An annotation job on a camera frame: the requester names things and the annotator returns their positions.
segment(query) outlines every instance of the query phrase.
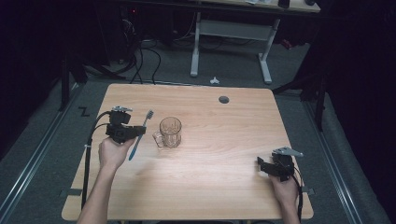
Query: metal rail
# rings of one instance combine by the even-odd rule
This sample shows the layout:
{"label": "metal rail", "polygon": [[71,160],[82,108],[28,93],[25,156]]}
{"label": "metal rail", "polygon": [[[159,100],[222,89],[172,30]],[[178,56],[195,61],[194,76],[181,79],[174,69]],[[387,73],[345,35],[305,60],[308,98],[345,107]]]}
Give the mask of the metal rail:
{"label": "metal rail", "polygon": [[329,145],[327,144],[326,137],[324,136],[323,132],[320,132],[318,130],[318,126],[315,122],[315,112],[312,108],[312,105],[309,104],[309,102],[303,102],[303,106],[306,113],[309,115],[309,120],[312,124],[312,127],[316,130],[318,140],[321,144],[323,157],[325,159],[326,165],[329,168],[329,173],[332,178],[332,182],[334,183],[335,190],[337,191],[341,204],[346,211],[346,216],[349,220],[349,223],[363,223],[361,220],[361,215],[359,214],[359,211],[355,203],[353,202],[353,198],[349,191],[347,183],[342,177],[341,172],[335,162],[335,159],[332,156],[332,152]]}
{"label": "metal rail", "polygon": [[56,134],[59,126],[62,124],[64,116],[67,114],[70,105],[81,92],[82,87],[75,85],[73,89],[74,90],[72,92],[72,97],[69,101],[69,104],[63,111],[58,111],[55,119],[52,121],[51,125],[49,126],[37,148],[35,149],[34,154],[27,162],[26,166],[24,167],[23,171],[15,182],[13,188],[9,192],[6,199],[3,201],[0,207],[0,224],[7,223],[8,219],[10,218],[12,212],[14,211],[15,207],[21,199],[21,196],[26,191],[30,181],[35,175],[35,172],[37,171],[38,167],[40,166],[47,152],[49,151],[53,136]]}

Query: dark background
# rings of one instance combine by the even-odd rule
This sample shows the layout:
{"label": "dark background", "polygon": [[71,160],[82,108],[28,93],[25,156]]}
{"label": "dark background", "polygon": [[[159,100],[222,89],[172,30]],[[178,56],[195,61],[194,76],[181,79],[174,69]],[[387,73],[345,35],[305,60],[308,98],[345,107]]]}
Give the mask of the dark background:
{"label": "dark background", "polygon": [[[125,58],[118,6],[94,6],[89,1],[70,3],[0,3],[1,158],[60,78],[66,53],[80,53],[100,64]],[[296,45],[312,43],[296,79],[312,74],[326,77],[326,91],[346,137],[378,200],[396,222],[390,211],[392,202],[396,202],[392,181],[396,124],[395,3],[389,0],[318,3],[323,16],[342,20],[325,21],[319,31],[320,26],[314,21],[311,24],[306,20],[284,20],[276,40],[286,38]],[[189,27],[181,22],[190,21],[181,20],[190,17],[189,13],[159,9],[150,13],[156,16],[141,27],[165,44],[171,44],[174,38],[172,29],[184,34]],[[297,34],[291,27],[306,32]],[[314,84],[307,83],[301,88]]]}

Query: toothbrush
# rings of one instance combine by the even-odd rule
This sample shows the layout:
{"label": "toothbrush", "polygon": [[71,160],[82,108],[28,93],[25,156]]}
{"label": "toothbrush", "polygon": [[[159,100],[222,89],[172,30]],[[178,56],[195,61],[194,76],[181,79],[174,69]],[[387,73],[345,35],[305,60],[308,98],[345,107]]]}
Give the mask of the toothbrush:
{"label": "toothbrush", "polygon": [[[146,127],[146,122],[148,121],[148,119],[152,118],[152,115],[154,114],[154,112],[152,110],[149,110],[147,115],[146,115],[146,119],[145,122],[143,123],[143,127]],[[134,149],[131,152],[131,155],[129,155],[129,160],[132,159],[132,157],[134,156],[134,154],[136,153],[136,149],[137,149],[137,145],[139,145],[140,139],[142,139],[143,134],[139,135],[139,137],[137,138],[136,144],[134,144]]]}

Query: wooden table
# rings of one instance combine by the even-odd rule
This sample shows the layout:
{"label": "wooden table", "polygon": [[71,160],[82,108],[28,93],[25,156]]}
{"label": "wooden table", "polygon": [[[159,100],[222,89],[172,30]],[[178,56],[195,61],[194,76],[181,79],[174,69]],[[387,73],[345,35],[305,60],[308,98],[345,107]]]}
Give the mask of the wooden table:
{"label": "wooden table", "polygon": [[[230,102],[222,104],[220,96]],[[270,90],[113,84],[99,113],[114,105],[134,110],[129,125],[141,125],[150,109],[154,116],[134,158],[117,172],[109,219],[281,218],[272,183],[256,162],[258,156],[268,160],[275,148],[290,147]],[[180,119],[182,140],[177,148],[159,150],[151,135],[167,117]],[[99,124],[106,122],[102,118]],[[88,192],[98,173],[97,147],[105,132],[106,127],[99,128],[93,136]],[[72,189],[82,189],[84,158]],[[63,218],[76,220],[80,202],[80,196],[68,196]],[[303,218],[312,216],[304,194]]]}

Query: mug handle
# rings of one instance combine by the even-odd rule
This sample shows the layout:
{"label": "mug handle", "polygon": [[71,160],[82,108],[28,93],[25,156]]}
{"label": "mug handle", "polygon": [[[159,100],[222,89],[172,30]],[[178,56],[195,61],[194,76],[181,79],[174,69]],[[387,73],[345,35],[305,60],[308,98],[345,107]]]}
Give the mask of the mug handle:
{"label": "mug handle", "polygon": [[163,135],[161,134],[160,131],[157,131],[156,133],[154,133],[154,134],[152,135],[152,137],[154,138],[155,143],[157,144],[158,147],[164,147],[164,144],[163,144]]}

